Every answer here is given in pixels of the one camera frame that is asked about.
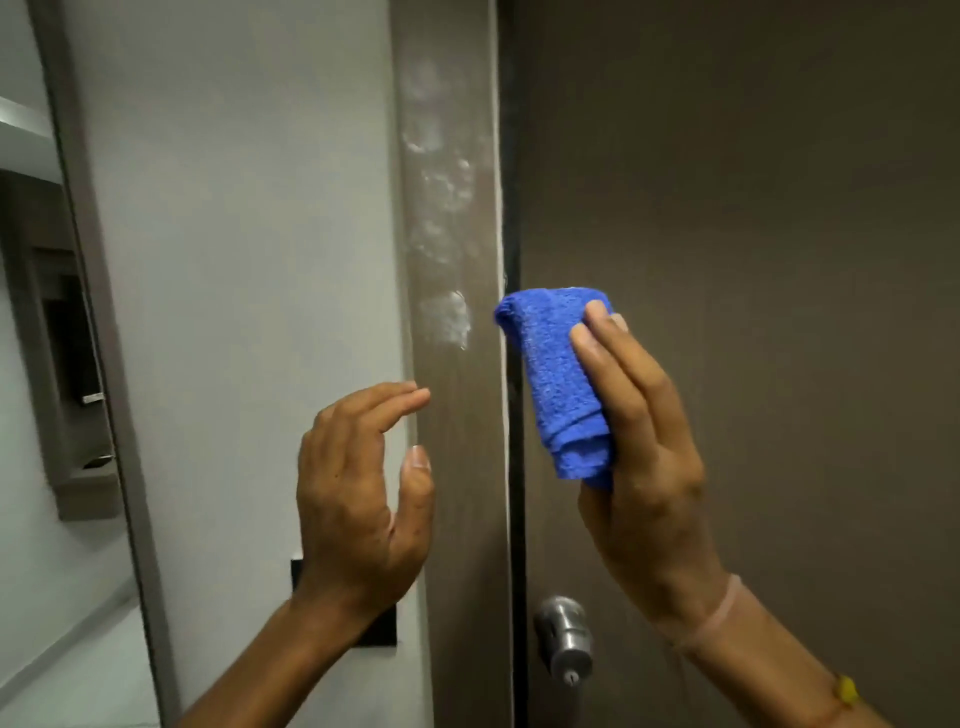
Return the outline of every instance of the blue cloth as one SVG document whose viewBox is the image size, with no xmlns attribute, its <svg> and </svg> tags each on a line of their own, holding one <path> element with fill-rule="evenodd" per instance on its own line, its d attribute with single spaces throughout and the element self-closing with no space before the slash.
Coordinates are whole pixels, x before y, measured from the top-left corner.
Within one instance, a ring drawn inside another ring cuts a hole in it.
<svg viewBox="0 0 960 728">
<path fill-rule="evenodd" d="M 610 490 L 610 428 L 569 337 L 594 300 L 613 311 L 607 296 L 592 288 L 532 288 L 504 298 L 493 318 L 522 351 L 537 430 L 557 477 Z"/>
</svg>

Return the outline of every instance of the silver door knob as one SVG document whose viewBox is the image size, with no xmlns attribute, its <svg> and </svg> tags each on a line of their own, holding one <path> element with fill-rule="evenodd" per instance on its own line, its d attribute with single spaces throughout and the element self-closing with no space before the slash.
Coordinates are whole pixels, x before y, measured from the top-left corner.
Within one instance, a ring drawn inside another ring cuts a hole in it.
<svg viewBox="0 0 960 728">
<path fill-rule="evenodd" d="M 551 596 L 534 615 L 540 658 L 555 680 L 574 688 L 593 672 L 587 614 L 573 599 Z"/>
</svg>

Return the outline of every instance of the person's left hand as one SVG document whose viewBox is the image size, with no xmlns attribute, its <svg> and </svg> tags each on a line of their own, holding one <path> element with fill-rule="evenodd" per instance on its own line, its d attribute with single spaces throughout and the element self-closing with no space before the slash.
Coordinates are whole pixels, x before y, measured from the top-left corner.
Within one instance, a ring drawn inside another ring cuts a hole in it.
<svg viewBox="0 0 960 728">
<path fill-rule="evenodd" d="M 414 583 L 432 533 L 430 461 L 421 446 L 407 451 L 394 516 L 383 434 L 429 402 L 430 391 L 414 382 L 377 384 L 328 406 L 303 435 L 297 482 L 303 573 L 296 604 L 332 609 L 362 632 Z"/>
</svg>

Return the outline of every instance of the mirror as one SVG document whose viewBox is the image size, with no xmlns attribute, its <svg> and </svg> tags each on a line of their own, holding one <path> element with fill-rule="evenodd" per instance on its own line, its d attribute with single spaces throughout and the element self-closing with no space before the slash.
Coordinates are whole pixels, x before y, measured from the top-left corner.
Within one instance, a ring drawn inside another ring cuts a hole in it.
<svg viewBox="0 0 960 728">
<path fill-rule="evenodd" d="M 0 726 L 158 726 L 83 265 L 24 0 L 0 0 Z"/>
</svg>

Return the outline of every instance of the baseboard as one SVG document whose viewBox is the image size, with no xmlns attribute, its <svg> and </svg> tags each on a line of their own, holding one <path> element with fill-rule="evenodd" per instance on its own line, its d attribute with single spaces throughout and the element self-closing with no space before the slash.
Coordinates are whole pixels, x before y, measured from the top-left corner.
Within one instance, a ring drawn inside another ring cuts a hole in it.
<svg viewBox="0 0 960 728">
<path fill-rule="evenodd" d="M 71 627 L 59 640 L 47 647 L 25 667 L 13 674 L 7 682 L 0 685 L 0 709 L 9 704 L 23 692 L 37 677 L 65 655 L 71 647 L 99 627 L 105 620 L 124 604 L 136 599 L 136 583 L 130 579 L 124 582 L 100 606 Z"/>
</svg>

